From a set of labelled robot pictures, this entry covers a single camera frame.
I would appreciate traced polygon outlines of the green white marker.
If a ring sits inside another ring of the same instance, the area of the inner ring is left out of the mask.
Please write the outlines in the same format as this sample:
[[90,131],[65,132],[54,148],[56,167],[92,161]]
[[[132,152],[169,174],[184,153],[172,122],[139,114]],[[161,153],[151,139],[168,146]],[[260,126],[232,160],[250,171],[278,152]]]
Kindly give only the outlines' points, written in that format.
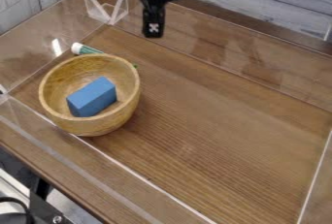
[[139,66],[131,63],[125,58],[110,55],[102,50],[93,48],[82,43],[76,42],[70,48],[72,52],[77,55],[76,63],[82,63],[81,68],[104,70],[108,66],[116,68],[139,69]]

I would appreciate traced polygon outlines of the brown wooden bowl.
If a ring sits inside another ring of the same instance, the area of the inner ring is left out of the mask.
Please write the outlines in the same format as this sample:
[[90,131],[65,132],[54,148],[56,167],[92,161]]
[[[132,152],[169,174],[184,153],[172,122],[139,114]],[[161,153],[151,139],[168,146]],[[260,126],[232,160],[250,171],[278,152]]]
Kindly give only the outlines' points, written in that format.
[[68,59],[46,74],[39,101],[56,124],[77,136],[113,132],[131,119],[141,98],[136,66],[105,53]]

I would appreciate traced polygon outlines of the blue rectangular block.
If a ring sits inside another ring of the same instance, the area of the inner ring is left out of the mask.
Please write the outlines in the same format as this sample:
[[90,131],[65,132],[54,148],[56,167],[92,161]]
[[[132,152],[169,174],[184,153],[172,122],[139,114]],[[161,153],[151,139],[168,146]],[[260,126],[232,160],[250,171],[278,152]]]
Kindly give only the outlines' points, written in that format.
[[66,97],[70,112],[77,117],[90,117],[117,102],[116,84],[100,77]]

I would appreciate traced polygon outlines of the clear acrylic triangular bracket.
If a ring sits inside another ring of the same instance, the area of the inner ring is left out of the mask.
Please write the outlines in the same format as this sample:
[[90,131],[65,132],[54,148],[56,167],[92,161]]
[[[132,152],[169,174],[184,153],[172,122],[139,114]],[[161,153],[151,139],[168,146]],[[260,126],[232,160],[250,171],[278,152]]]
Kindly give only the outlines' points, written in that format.
[[112,26],[129,14],[129,0],[117,0],[114,5],[85,0],[85,6],[89,17]]

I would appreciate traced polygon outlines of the clear acrylic tray wall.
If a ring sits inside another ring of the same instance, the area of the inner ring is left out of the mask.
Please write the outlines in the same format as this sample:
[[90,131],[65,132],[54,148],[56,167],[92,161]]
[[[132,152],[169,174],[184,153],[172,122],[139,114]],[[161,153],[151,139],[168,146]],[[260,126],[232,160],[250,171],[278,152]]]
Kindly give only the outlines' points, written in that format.
[[184,165],[128,133],[80,138],[0,85],[0,147],[104,224],[218,224],[192,194]]

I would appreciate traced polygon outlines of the black metal table frame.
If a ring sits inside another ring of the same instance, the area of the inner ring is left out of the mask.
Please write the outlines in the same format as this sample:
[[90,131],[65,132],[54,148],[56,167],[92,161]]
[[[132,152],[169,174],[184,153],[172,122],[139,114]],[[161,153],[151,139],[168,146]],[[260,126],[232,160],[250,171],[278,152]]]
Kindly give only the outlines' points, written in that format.
[[30,210],[38,224],[76,224],[57,207],[49,203],[52,184],[39,176],[30,187]]

